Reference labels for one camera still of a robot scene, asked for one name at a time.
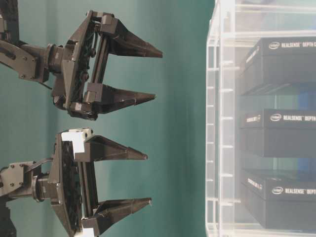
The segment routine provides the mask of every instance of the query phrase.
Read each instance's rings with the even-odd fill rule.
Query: black cable
[[[51,88],[50,86],[48,86],[48,85],[46,85],[46,84],[44,84],[44,83],[39,82],[39,84],[41,84],[42,86],[46,87],[46,88],[49,89],[49,90],[52,90],[52,89],[53,89],[53,88]]]
[[[41,159],[40,161],[36,162],[35,164],[32,164],[31,166],[29,166],[26,170],[25,170],[25,173],[28,173],[30,171],[32,171],[33,169],[41,166],[42,164],[45,164],[47,162],[51,162],[53,161],[53,158],[45,158],[45,159]]]

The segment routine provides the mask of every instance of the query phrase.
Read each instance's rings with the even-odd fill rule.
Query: cable
[[[51,161],[53,161],[53,158],[51,158],[51,157],[45,158],[45,159],[41,159],[40,161],[36,162],[35,164],[29,166],[29,167],[26,169],[25,173],[28,173],[28,172],[32,171],[33,169],[35,169],[35,168],[41,166],[42,164],[45,164],[45,163],[51,162]]]

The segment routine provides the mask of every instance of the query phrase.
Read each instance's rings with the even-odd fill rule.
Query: pointed gripper finger
[[[84,143],[84,153],[76,154],[76,160],[80,162],[146,159],[146,154],[102,136],[93,136]]]

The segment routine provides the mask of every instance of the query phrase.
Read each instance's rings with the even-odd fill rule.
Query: white label
[[[271,115],[270,120],[273,121],[273,122],[276,122],[276,121],[280,121],[281,118],[282,118],[282,115],[274,114],[274,115]]]
[[[315,48],[316,41],[305,41],[305,42],[272,42],[269,44],[269,49],[278,48]]]
[[[280,43],[279,42],[272,42],[269,44],[269,49],[277,49],[280,47]]]
[[[295,195],[316,195],[316,190],[275,187],[272,189],[272,193],[275,195],[280,195],[282,193]]]
[[[316,122],[316,116],[304,116],[304,115],[280,115],[274,114],[270,116],[270,120],[277,122],[283,121],[305,121],[305,122]]]
[[[253,181],[252,179],[248,178],[248,183],[257,189],[262,190],[262,184],[258,184],[257,182]]]
[[[280,195],[283,193],[284,189],[282,187],[275,187],[272,189],[272,193],[275,195]]]
[[[259,50],[260,50],[260,47],[257,46],[257,49],[256,49],[255,51],[253,51],[252,54],[247,58],[246,63],[249,63],[249,61],[250,61],[251,59],[253,59],[254,56],[257,55],[257,53],[259,52]]]
[[[261,115],[258,115],[255,117],[247,118],[246,122],[259,122],[260,120],[261,120]]]

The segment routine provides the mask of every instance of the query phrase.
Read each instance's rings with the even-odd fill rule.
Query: product box
[[[271,158],[316,158],[316,111],[264,109],[241,117],[242,151]]]
[[[240,66],[241,95],[316,89],[316,37],[262,38]]]
[[[266,229],[316,230],[316,174],[242,170],[240,198]]]

